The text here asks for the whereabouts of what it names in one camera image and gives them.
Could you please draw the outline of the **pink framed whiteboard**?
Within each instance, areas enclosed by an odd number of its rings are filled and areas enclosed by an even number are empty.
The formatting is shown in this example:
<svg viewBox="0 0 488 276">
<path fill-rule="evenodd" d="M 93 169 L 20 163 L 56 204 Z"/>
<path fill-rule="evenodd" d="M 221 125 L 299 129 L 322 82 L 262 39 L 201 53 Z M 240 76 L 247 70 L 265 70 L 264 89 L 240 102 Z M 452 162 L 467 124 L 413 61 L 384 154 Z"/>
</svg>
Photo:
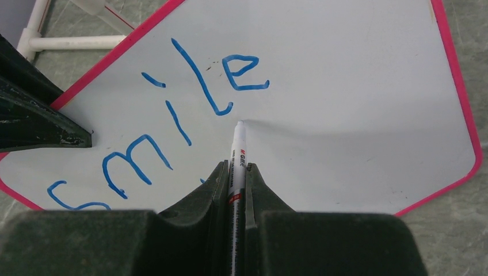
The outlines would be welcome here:
<svg viewBox="0 0 488 276">
<path fill-rule="evenodd" d="M 53 106 L 93 146 L 1 155 L 31 209 L 163 210 L 240 120 L 295 210 L 405 214 L 482 161 L 441 1 L 168 1 Z"/>
</svg>

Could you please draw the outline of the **white blue whiteboard marker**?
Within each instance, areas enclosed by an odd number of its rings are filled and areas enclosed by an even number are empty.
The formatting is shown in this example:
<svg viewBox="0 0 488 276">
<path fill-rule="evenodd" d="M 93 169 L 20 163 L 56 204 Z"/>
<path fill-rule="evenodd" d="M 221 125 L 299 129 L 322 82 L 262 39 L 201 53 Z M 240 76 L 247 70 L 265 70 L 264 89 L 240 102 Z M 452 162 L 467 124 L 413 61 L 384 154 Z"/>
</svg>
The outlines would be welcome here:
<svg viewBox="0 0 488 276">
<path fill-rule="evenodd" d="M 229 243 L 227 275 L 243 274 L 245 235 L 246 128 L 238 121 L 231 146 L 228 182 Z"/>
</svg>

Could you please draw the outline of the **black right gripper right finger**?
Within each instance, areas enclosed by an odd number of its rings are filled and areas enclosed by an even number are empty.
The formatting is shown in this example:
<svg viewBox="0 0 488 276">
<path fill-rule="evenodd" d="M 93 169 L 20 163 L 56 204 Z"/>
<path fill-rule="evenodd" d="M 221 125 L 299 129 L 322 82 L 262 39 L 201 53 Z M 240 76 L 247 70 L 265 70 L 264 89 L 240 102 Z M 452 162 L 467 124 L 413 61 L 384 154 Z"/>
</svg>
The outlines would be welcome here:
<svg viewBox="0 0 488 276">
<path fill-rule="evenodd" d="M 414 237 L 382 213 L 297 212 L 246 169 L 246 275 L 427 275 Z"/>
</svg>

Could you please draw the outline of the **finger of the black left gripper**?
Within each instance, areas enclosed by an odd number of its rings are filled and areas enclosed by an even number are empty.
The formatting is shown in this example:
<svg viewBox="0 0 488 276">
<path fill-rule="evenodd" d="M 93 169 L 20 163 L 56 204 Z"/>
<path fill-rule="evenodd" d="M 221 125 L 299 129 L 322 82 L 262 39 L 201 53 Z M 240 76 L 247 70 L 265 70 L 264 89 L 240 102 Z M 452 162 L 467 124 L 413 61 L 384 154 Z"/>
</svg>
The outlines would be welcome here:
<svg viewBox="0 0 488 276">
<path fill-rule="evenodd" d="M 1 152 L 90 148 L 92 134 L 14 83 L 1 78 Z"/>
<path fill-rule="evenodd" d="M 63 90 L 52 83 L 1 36 L 1 77 L 50 105 Z"/>
</svg>

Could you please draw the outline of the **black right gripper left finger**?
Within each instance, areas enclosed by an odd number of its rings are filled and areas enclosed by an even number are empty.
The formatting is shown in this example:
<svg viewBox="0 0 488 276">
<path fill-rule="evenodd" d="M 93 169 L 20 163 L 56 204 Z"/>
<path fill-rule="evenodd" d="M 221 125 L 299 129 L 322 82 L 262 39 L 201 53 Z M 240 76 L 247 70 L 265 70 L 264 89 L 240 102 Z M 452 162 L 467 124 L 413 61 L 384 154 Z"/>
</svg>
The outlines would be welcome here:
<svg viewBox="0 0 488 276">
<path fill-rule="evenodd" d="M 227 161 L 160 213 L 30 211 L 1 231 L 2 275 L 221 275 Z"/>
</svg>

